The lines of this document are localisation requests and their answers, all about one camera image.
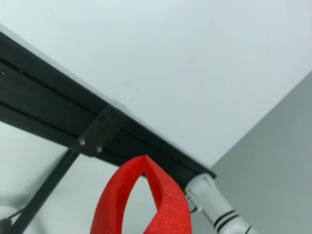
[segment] red foam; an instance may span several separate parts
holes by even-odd
[[[180,187],[148,156],[140,156],[123,164],[107,183],[97,204],[91,234],[121,234],[130,192],[144,171],[157,207],[144,233],[192,233],[189,207]]]

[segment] screw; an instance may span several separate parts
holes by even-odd
[[[98,145],[98,146],[97,146],[97,152],[98,152],[98,153],[101,153],[102,150],[103,150],[102,146]]]
[[[80,139],[79,139],[79,144],[80,144],[81,146],[84,146],[84,145],[86,144],[85,139],[84,139],[84,138],[80,138]]]

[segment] white wall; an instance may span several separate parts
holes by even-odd
[[[311,0],[0,0],[0,9],[35,52],[208,166],[312,67]]]
[[[223,194],[260,233],[311,233],[311,90],[312,72],[213,167]],[[208,233],[197,224],[194,234]]]

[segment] gray wall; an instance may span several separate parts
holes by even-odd
[[[311,233],[312,72],[213,169],[220,190],[261,233]],[[194,234],[213,233],[200,215],[193,222]]]

